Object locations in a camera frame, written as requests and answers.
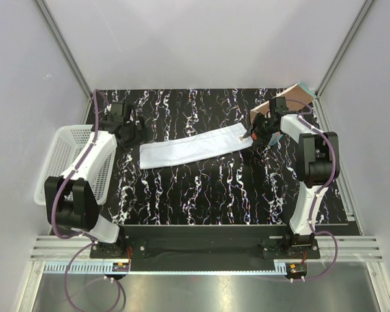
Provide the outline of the white plastic basket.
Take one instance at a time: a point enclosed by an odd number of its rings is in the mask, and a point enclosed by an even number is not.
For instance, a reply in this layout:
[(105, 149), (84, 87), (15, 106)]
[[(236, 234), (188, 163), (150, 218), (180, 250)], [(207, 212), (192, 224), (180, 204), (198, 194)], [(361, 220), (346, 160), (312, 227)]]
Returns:
[[(90, 183), (98, 205), (107, 200), (112, 167), (117, 148), (114, 135), (99, 131), (90, 153), (80, 164), (73, 178), (84, 178)], [(44, 183), (48, 177), (66, 177), (85, 154), (92, 143), (94, 132), (91, 125), (70, 125), (57, 130), (47, 153), (39, 180), (34, 192), (34, 202), (44, 206), (46, 203)]]

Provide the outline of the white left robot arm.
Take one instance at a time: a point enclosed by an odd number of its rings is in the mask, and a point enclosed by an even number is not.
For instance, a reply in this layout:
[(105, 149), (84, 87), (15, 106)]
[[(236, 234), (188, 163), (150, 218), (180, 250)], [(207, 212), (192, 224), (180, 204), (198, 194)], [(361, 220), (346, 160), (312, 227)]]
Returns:
[(44, 183), (47, 219), (58, 238), (68, 240), (82, 235), (113, 257), (121, 257), (127, 251), (124, 230), (101, 215), (92, 183), (118, 148), (139, 146), (147, 138), (145, 121), (132, 104), (114, 102), (103, 119), (96, 119), (85, 147), (73, 163)]

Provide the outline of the aluminium corner post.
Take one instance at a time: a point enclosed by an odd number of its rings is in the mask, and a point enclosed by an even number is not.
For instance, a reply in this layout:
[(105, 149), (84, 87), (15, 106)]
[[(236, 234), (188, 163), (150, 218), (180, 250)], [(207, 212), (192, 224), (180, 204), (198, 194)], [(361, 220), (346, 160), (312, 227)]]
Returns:
[(320, 98), (327, 88), (329, 82), (337, 71), (341, 61), (352, 45), (354, 39), (358, 35), (358, 32), (372, 10), (373, 6), (376, 4), (376, 0), (364, 0), (362, 6), (360, 7), (356, 17), (354, 18), (350, 28), (348, 29), (341, 45), (339, 46), (333, 60), (331, 61), (324, 77), (322, 78), (321, 83), (319, 84), (317, 90), (315, 91), (317, 98)]
[(47, 28), (49, 29), (49, 32), (51, 33), (55, 43), (57, 44), (59, 51), (62, 53), (62, 56), (66, 61), (71, 73), (73, 74), (75, 80), (80, 86), (80, 89), (82, 90), (86, 98), (90, 99), (92, 96), (92, 90), (90, 89), (84, 75), (82, 74), (77, 62), (75, 61), (72, 52), (70, 51), (46, 1), (33, 0), (33, 3), (36, 5), (41, 17), (43, 18)]

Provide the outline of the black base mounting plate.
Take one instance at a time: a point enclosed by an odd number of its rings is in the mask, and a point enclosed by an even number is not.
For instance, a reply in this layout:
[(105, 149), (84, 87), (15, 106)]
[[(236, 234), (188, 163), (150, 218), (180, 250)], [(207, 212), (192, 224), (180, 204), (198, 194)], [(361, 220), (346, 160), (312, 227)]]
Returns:
[(135, 272), (268, 270), (276, 259), (319, 259), (314, 237), (286, 225), (123, 226), (121, 241), (93, 247), (94, 259), (130, 259)]

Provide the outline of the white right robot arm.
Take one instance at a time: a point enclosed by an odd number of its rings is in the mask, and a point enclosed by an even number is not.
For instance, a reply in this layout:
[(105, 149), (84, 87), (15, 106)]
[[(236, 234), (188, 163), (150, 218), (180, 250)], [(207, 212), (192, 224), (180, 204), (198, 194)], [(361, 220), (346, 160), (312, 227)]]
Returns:
[(276, 135), (285, 135), (298, 145), (294, 172), (300, 190), (296, 207), (280, 245), (273, 249), (294, 258), (317, 249), (317, 214), (323, 196), (339, 176), (340, 163), (337, 133), (312, 126), (304, 115), (313, 109), (297, 112), (288, 108), (288, 101), (285, 97), (270, 99), (268, 112), (258, 112), (243, 137), (252, 139), (254, 146), (271, 146)]

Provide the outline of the aluminium front rail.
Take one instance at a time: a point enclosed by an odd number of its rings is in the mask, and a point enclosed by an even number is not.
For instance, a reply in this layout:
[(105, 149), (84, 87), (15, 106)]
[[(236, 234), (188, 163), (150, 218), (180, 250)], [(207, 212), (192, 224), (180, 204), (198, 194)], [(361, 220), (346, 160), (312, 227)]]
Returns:
[[(380, 262), (382, 255), (378, 243), (373, 236), (337, 236), (337, 260)], [(317, 237), (318, 250), (323, 260), (334, 256), (335, 245), (329, 236)], [(61, 240), (55, 236), (39, 236), (36, 239), (31, 259), (64, 261), (73, 256), (80, 248), (90, 243), (86, 237), (74, 237), (70, 240)]]

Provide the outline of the right aluminium corner post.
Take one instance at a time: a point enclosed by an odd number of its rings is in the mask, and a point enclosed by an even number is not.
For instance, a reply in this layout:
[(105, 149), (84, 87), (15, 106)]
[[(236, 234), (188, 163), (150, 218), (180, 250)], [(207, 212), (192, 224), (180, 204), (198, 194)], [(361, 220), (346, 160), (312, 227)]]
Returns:
[(348, 29), (341, 45), (339, 46), (333, 60), (331, 61), (324, 77), (322, 78), (321, 83), (319, 84), (317, 90), (315, 91), (317, 98), (320, 98), (327, 88), (329, 82), (337, 71), (341, 61), (352, 45), (354, 39), (358, 35), (358, 32), (372, 10), (373, 6), (376, 4), (376, 0), (364, 0), (362, 6), (360, 7), (356, 17), (354, 18), (350, 28)]

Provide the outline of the brown folded towel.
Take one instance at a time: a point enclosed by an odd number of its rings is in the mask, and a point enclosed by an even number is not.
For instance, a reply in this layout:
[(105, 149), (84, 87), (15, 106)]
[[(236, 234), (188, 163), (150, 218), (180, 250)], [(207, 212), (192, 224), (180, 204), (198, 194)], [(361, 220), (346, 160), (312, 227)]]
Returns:
[(283, 136), (281, 118), (299, 114), (314, 99), (313, 91), (302, 83), (294, 84), (250, 111), (249, 128), (244, 136), (251, 137), (257, 144), (273, 146)]

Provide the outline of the white terry towel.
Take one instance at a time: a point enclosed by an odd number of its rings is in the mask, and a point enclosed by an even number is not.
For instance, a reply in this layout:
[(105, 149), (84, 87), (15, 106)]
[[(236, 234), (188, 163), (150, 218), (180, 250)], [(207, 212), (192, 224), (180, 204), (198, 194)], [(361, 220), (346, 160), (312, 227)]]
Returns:
[(140, 169), (154, 169), (202, 161), (249, 148), (251, 137), (245, 137), (241, 123), (198, 135), (143, 144), (139, 149)]

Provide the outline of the left aluminium corner post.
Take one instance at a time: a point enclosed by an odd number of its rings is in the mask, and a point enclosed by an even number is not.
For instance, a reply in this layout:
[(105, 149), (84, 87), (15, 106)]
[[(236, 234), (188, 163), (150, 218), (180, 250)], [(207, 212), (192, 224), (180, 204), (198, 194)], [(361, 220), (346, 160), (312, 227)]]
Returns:
[(51, 33), (55, 43), (57, 44), (59, 51), (62, 53), (62, 56), (66, 61), (71, 73), (73, 74), (75, 80), (80, 86), (80, 89), (82, 90), (86, 98), (90, 99), (92, 96), (92, 90), (90, 89), (84, 75), (82, 74), (77, 62), (75, 61), (72, 52), (70, 51), (46, 1), (33, 0), (33, 3), (36, 5), (41, 17), (43, 18), (47, 28), (49, 29), (49, 32)]

